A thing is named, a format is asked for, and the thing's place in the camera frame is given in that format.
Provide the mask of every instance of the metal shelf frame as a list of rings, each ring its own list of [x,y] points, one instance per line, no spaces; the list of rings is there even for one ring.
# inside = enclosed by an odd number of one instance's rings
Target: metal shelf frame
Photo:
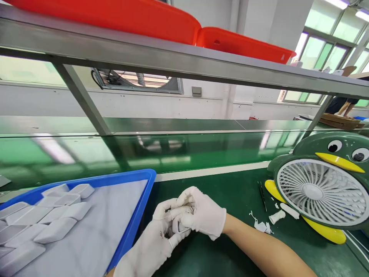
[[[111,135],[73,67],[369,99],[369,82],[51,18],[2,5],[0,55],[53,63],[100,135]],[[331,97],[317,113],[320,117]],[[311,123],[314,129],[318,120]]]

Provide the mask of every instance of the ceiling light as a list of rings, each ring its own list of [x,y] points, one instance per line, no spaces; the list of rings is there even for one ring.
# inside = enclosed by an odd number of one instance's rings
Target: ceiling light
[[[364,19],[365,21],[369,22],[369,12],[364,10],[364,9],[361,9],[361,10],[358,10],[355,14],[355,16],[361,18],[361,19]]]
[[[346,9],[347,6],[350,4],[350,2],[346,0],[325,0],[325,1],[340,8],[341,10]]]

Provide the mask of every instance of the penguin eye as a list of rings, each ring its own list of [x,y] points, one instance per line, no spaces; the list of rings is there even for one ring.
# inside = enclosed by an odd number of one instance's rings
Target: penguin eye
[[[369,150],[367,148],[359,148],[352,152],[351,156],[355,162],[363,162],[369,158]]]
[[[339,140],[332,140],[328,144],[328,151],[330,152],[337,152],[341,148],[342,148],[342,142],[340,142]]]

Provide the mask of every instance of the yellow penguin beak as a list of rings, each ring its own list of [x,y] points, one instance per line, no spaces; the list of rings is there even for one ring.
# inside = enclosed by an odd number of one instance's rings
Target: yellow penguin beak
[[[357,166],[356,164],[344,159],[337,157],[335,155],[327,154],[327,153],[315,153],[319,158],[321,158],[325,162],[329,162],[330,164],[336,165],[342,169],[358,172],[358,173],[365,173],[365,171]]]

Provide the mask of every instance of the fan grille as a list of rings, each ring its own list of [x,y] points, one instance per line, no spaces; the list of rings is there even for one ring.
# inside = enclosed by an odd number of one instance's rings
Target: fan grille
[[[318,222],[354,226],[369,217],[369,195],[364,186],[329,163],[290,161],[278,171],[277,185],[291,206]]]

